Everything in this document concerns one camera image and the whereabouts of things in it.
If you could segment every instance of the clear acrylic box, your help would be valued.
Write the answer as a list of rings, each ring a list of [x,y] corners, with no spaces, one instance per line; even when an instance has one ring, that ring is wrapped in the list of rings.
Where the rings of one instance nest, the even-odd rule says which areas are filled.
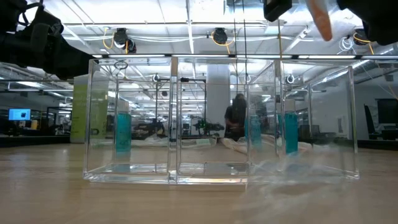
[[[360,61],[225,56],[92,60],[84,178],[246,184],[359,177],[353,65]],[[226,114],[239,108],[237,94],[246,109],[231,112],[239,119],[232,127]]]

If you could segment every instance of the ceiling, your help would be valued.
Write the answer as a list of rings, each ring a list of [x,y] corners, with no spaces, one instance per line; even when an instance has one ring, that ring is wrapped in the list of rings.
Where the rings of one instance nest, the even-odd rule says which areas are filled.
[[[232,7],[224,10],[223,0],[44,0],[46,10],[66,27],[64,38],[90,54],[122,53],[116,47],[107,49],[102,41],[104,35],[111,38],[120,27],[128,29],[138,54],[225,54],[225,46],[206,38],[215,27],[225,28],[230,41],[236,34],[229,46],[232,54],[278,54],[277,22],[264,19],[261,0],[244,1],[244,13],[242,1],[236,2],[233,13]],[[342,51],[339,43],[341,46],[343,37],[362,27],[361,20],[348,10],[338,10],[335,4],[330,4],[329,10],[333,39],[324,42],[305,1],[294,1],[293,8],[280,17],[284,54],[354,54]],[[34,12],[27,12],[29,20]],[[353,48],[357,54],[369,53],[368,46]]]
[[[305,5],[305,0],[294,1],[291,10],[280,16],[281,46],[277,39],[279,31],[277,22],[264,19],[261,0],[245,0],[243,13],[242,0],[237,0],[235,13],[231,6],[224,8],[223,0],[44,0],[48,12],[58,17],[65,27],[64,38],[70,45],[89,54],[123,54],[121,49],[113,46],[113,32],[117,28],[127,28],[128,36],[135,42],[138,54],[370,54],[369,47],[354,45],[344,40],[347,35],[354,34],[355,28],[362,27],[361,20],[352,12],[340,11],[336,4],[328,6],[333,38],[329,42],[322,40],[319,31],[313,25],[311,15]],[[34,18],[35,9],[29,10],[28,20]],[[227,47],[216,45],[211,39],[215,27],[223,27],[228,35]],[[242,91],[237,84],[245,82],[245,74],[249,79],[258,78],[259,94],[265,83],[272,83],[273,68],[267,60],[230,60],[217,59],[218,63],[228,64],[231,71],[231,97],[236,90]],[[178,73],[181,77],[206,79],[206,65],[214,63],[215,59],[181,58],[178,63]],[[160,78],[170,77],[169,58],[135,58],[130,61],[125,70],[115,70],[114,62],[108,60],[100,70],[127,80],[120,84],[120,96],[133,102],[141,103],[139,108],[154,108],[156,98],[154,75]],[[348,65],[352,61],[336,63],[334,67]],[[285,63],[285,72],[291,73],[302,80],[310,80],[321,72],[330,72],[330,65],[305,63]],[[44,73],[38,68],[28,68],[18,72],[16,78],[21,79],[54,79],[55,76]],[[19,88],[32,86],[19,84]],[[62,96],[71,96],[73,83],[44,83],[41,89],[58,89],[69,91],[53,91]],[[197,83],[184,85],[182,98],[187,112],[202,113],[204,86]],[[162,90],[169,89],[169,83],[163,83]],[[158,94],[159,111],[168,114],[168,98]]]

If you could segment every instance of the blue bottle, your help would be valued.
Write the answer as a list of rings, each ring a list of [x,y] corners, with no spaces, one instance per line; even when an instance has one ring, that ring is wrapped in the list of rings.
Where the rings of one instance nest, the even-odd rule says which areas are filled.
[[[261,144],[261,125],[257,115],[250,116],[250,138],[253,149],[260,151]]]
[[[131,150],[131,116],[127,112],[118,114],[116,126],[116,153]]]
[[[299,134],[297,114],[295,113],[295,101],[285,100],[285,148],[286,154],[291,154],[299,150]],[[282,130],[282,115],[278,113],[279,129]]]

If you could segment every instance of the wooden table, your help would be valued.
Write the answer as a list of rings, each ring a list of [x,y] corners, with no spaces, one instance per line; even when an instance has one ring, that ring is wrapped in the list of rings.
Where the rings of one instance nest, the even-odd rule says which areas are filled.
[[[396,151],[360,150],[359,181],[293,205],[299,189],[286,191],[290,203],[235,186],[89,183],[81,178],[83,149],[80,144],[0,149],[0,223],[398,222]]]

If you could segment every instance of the security camera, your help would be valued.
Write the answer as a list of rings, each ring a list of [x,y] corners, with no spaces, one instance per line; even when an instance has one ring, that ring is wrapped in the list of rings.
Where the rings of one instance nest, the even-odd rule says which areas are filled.
[[[293,75],[289,75],[288,77],[286,77],[286,82],[289,83],[289,84],[293,84],[294,76]]]
[[[157,81],[159,80],[159,76],[158,76],[157,74],[154,75],[153,78],[152,78],[152,80],[153,80],[154,82],[157,82]]]
[[[117,48],[125,50],[127,48],[128,53],[135,54],[137,52],[136,43],[127,36],[126,28],[118,28],[113,36],[114,44]]]

